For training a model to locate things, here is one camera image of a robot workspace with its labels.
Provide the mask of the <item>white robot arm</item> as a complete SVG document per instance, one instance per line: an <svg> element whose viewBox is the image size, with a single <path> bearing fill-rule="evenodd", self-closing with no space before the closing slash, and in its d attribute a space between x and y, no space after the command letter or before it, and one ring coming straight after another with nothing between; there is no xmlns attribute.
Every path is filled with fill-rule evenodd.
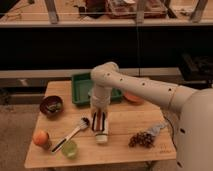
<svg viewBox="0 0 213 171"><path fill-rule="evenodd" d="M107 108L111 89L142 97L180 116L177 171L213 171L213 88L197 90L174 83L121 74L114 62L91 70L91 108Z"/></svg>

